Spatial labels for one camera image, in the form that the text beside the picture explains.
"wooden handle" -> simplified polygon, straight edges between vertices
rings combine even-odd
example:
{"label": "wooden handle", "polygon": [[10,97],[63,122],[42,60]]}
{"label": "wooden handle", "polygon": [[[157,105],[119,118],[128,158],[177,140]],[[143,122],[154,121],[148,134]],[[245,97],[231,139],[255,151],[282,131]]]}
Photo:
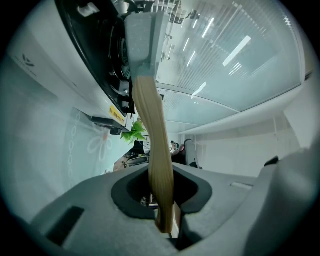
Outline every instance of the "wooden handle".
{"label": "wooden handle", "polygon": [[138,76],[133,83],[132,98],[151,140],[149,184],[159,205],[156,225],[162,233],[173,226],[174,171],[168,147],[162,98],[155,79]]}

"green plant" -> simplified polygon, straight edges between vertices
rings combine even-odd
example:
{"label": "green plant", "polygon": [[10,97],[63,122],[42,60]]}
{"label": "green plant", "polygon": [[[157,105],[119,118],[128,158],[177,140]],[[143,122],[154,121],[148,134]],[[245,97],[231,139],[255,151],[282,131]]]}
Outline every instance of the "green plant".
{"label": "green plant", "polygon": [[135,139],[140,139],[140,140],[146,140],[142,136],[142,132],[145,132],[146,130],[143,129],[142,123],[140,121],[136,121],[132,128],[131,131],[129,132],[122,132],[121,134],[121,139],[124,138],[126,142],[130,142],[129,144],[133,143]]}

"white appliance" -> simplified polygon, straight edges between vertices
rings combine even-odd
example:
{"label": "white appliance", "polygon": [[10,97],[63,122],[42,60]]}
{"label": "white appliance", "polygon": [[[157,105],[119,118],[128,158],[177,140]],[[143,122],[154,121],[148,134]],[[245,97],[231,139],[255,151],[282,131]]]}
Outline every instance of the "white appliance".
{"label": "white appliance", "polygon": [[119,135],[135,116],[122,20],[111,1],[78,2],[40,2],[7,53],[43,87]]}

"yellow warning label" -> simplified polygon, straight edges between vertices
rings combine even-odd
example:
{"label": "yellow warning label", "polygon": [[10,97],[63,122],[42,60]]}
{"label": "yellow warning label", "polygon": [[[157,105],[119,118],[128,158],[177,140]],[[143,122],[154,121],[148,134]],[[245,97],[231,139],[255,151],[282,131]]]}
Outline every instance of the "yellow warning label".
{"label": "yellow warning label", "polygon": [[122,114],[119,113],[119,111],[114,107],[114,106],[110,106],[109,109],[109,114],[113,117],[115,117],[115,119],[122,124],[123,126],[125,125],[125,118],[123,117]]}

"gray plastic housing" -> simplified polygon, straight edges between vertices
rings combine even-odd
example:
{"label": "gray plastic housing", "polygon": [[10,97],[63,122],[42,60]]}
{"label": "gray plastic housing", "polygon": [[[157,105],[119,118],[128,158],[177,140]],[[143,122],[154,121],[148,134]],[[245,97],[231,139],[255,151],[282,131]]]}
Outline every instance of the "gray plastic housing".
{"label": "gray plastic housing", "polygon": [[[59,197],[34,218],[26,231],[51,255],[267,255],[299,225],[320,191],[319,146],[297,152],[264,167],[257,179],[174,166],[206,180],[212,196],[184,219],[202,238],[178,251],[153,220],[130,218],[111,198],[113,185],[147,165],[88,179]],[[253,185],[251,190],[232,186]],[[61,246],[45,236],[71,207],[83,214]]]}
{"label": "gray plastic housing", "polygon": [[137,76],[156,76],[169,18],[167,13],[160,11],[132,14],[125,19],[125,40],[133,82]]}

